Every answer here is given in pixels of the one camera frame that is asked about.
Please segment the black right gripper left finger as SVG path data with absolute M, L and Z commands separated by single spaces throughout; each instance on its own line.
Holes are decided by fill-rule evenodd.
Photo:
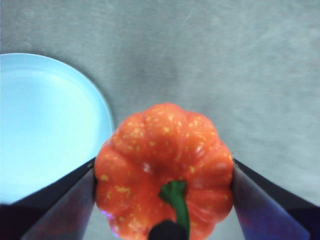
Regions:
M 2 240 L 81 240 L 95 204 L 94 159 L 14 203 L 0 205 Z

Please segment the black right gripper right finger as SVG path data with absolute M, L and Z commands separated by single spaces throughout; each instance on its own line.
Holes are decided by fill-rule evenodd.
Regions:
M 231 184 L 246 240 L 318 240 L 320 208 L 274 184 L 237 159 Z

